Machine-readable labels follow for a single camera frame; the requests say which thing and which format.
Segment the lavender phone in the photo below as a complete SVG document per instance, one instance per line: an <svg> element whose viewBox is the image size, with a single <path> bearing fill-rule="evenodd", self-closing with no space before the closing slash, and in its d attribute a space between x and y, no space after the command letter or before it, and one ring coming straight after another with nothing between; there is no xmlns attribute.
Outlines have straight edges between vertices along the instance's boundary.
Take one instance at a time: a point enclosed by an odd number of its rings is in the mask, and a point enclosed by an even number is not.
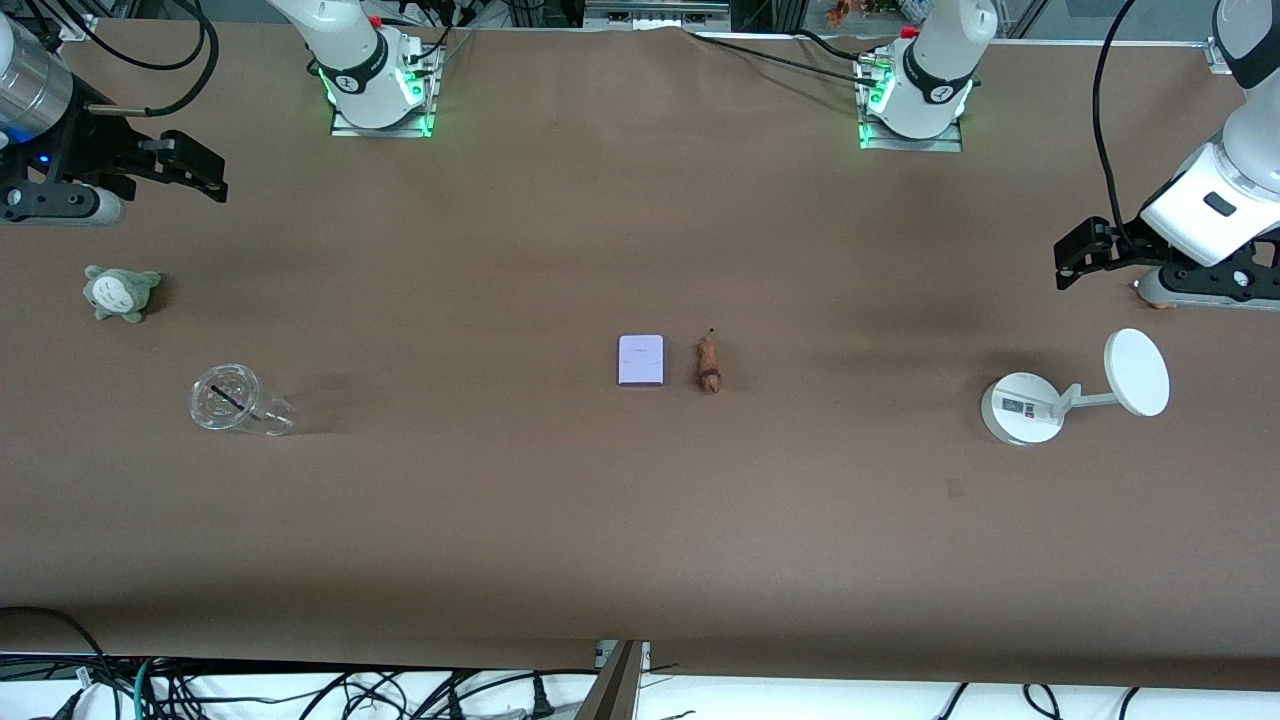
<svg viewBox="0 0 1280 720"><path fill-rule="evenodd" d="M666 383L666 338L662 334L622 334L617 343L616 382L621 387Z"/></svg>

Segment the grey-green plush toy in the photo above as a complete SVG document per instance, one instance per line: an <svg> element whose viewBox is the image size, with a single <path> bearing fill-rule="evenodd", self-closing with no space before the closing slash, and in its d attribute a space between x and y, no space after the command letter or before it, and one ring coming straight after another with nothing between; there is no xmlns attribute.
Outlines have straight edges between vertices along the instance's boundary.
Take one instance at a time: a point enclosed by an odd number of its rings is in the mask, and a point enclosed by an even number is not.
<svg viewBox="0 0 1280 720"><path fill-rule="evenodd" d="M95 319L101 322L119 316L131 324L145 320L150 296L163 282L163 275L157 272L129 272L99 265L88 265L84 278L87 283L82 295L93 307Z"/></svg>

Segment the white desk lamp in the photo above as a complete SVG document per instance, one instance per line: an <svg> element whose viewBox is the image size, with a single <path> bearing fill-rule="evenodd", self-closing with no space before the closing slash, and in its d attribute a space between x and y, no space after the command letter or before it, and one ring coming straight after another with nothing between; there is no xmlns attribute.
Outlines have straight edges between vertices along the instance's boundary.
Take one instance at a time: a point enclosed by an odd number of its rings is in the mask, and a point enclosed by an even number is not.
<svg viewBox="0 0 1280 720"><path fill-rule="evenodd" d="M1043 377L1024 372L997 379L980 401L987 430L1006 445L1030 447L1053 439L1073 410L1119 406L1134 416L1157 416L1166 410L1169 366L1144 332L1115 331L1105 342L1102 361L1108 388L1094 395L1079 383L1060 391Z"/></svg>

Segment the black straw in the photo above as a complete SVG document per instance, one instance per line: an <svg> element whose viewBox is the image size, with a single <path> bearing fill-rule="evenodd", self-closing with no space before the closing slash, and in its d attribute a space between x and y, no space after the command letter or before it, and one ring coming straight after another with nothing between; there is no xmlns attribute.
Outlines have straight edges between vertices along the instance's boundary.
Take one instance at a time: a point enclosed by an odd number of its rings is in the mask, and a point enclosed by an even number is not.
<svg viewBox="0 0 1280 720"><path fill-rule="evenodd" d="M207 391L223 405L228 406L227 411L219 410L216 413L211 413L219 418L225 416L225 423L241 424L246 421L261 420L261 416L255 411L253 398L238 386L225 389L218 384L210 384Z"/></svg>

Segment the clear plastic cup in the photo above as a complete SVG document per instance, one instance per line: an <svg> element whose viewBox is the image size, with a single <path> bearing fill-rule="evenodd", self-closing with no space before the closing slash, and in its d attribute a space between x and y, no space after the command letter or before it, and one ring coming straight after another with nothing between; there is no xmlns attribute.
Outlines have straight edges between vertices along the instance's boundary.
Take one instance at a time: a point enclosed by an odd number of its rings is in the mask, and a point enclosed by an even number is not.
<svg viewBox="0 0 1280 720"><path fill-rule="evenodd" d="M189 393L189 415L206 430L282 437L294 429L294 409L248 366L206 370Z"/></svg>

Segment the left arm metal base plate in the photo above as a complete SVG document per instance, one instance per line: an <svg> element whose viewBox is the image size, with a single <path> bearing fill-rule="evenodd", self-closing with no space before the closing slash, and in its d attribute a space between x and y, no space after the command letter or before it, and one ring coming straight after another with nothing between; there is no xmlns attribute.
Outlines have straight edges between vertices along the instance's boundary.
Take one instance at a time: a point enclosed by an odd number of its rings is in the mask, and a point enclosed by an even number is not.
<svg viewBox="0 0 1280 720"><path fill-rule="evenodd" d="M873 85L856 90L858 137L863 150L895 150L916 152L961 152L963 133L959 119L952 119L943 133L932 138L909 138L892 131L884 120L873 113L873 104L883 99L892 88L893 73L890 69L887 47L860 53L852 61L854 76L870 79Z"/></svg>

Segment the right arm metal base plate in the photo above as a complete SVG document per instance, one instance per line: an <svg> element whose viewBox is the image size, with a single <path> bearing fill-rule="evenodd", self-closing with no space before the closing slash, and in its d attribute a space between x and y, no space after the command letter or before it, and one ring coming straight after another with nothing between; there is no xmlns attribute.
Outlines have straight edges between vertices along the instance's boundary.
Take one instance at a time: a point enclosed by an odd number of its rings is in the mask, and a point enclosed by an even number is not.
<svg viewBox="0 0 1280 720"><path fill-rule="evenodd" d="M397 123L385 128L360 128L346 119L337 106L332 108L332 137L369 138L430 138L434 133L436 105L442 90L443 51L431 51L425 60L408 72L401 83L419 100Z"/></svg>

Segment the aluminium frame rail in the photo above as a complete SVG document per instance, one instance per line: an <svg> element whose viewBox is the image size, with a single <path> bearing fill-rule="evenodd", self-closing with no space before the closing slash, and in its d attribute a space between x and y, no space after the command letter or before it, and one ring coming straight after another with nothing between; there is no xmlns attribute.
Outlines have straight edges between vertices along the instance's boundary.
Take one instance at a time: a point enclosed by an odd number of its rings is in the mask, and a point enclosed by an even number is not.
<svg viewBox="0 0 1280 720"><path fill-rule="evenodd" d="M585 29L655 29L731 32L728 0L584 0Z"/></svg>

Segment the grey metal frame post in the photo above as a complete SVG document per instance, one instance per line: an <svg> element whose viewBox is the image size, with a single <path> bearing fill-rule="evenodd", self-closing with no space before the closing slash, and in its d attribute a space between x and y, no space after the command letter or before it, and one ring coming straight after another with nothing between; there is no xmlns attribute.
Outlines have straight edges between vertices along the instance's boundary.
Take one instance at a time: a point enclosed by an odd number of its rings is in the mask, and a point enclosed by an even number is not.
<svg viewBox="0 0 1280 720"><path fill-rule="evenodd" d="M600 641L604 664L573 720L635 720L641 675L652 667L648 641Z"/></svg>

